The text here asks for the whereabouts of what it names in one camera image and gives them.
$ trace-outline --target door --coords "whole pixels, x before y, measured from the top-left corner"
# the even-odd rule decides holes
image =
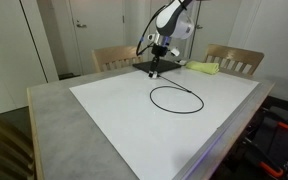
[[[241,0],[201,1],[190,59],[203,61],[208,44],[226,46],[231,37]]]
[[[0,112],[27,106],[26,88],[43,83],[21,2],[0,0]]]
[[[92,49],[124,45],[123,0],[70,0],[83,74],[95,72]]]

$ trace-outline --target wooden chair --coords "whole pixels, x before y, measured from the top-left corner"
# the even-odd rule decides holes
[[[136,55],[135,46],[115,46],[92,50],[92,57],[97,72],[131,66],[142,62]]]
[[[261,52],[210,44],[204,62],[218,62],[222,68],[240,73],[245,70],[244,74],[253,75],[263,57]]]
[[[16,180],[35,179],[33,143],[0,117],[0,174]]]

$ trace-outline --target gray table surface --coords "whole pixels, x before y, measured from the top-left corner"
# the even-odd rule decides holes
[[[39,179],[138,179],[69,90],[133,71],[136,69],[127,67],[28,88]],[[208,179],[212,175],[273,87],[269,81],[255,80],[259,85],[174,179]]]

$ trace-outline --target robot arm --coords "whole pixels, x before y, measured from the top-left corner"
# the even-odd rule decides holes
[[[186,15],[186,8],[193,0],[173,0],[157,16],[156,28],[160,35],[186,39],[193,30],[194,23]]]

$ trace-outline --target yellow cloth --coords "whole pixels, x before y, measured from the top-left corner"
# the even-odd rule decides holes
[[[197,61],[190,61],[186,64],[186,68],[201,71],[207,74],[216,74],[219,71],[218,63],[201,63]]]

